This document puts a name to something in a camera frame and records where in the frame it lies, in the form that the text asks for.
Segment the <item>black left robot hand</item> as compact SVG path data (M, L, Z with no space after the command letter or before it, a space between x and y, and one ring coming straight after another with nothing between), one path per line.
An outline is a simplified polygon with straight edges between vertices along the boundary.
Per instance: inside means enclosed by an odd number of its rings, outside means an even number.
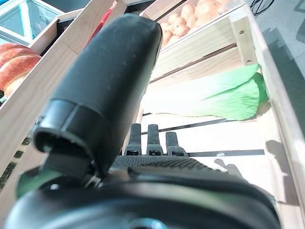
M24 172L6 229L279 229L258 187L186 154L121 156L162 41L124 14L88 44L51 96L32 143L48 156Z

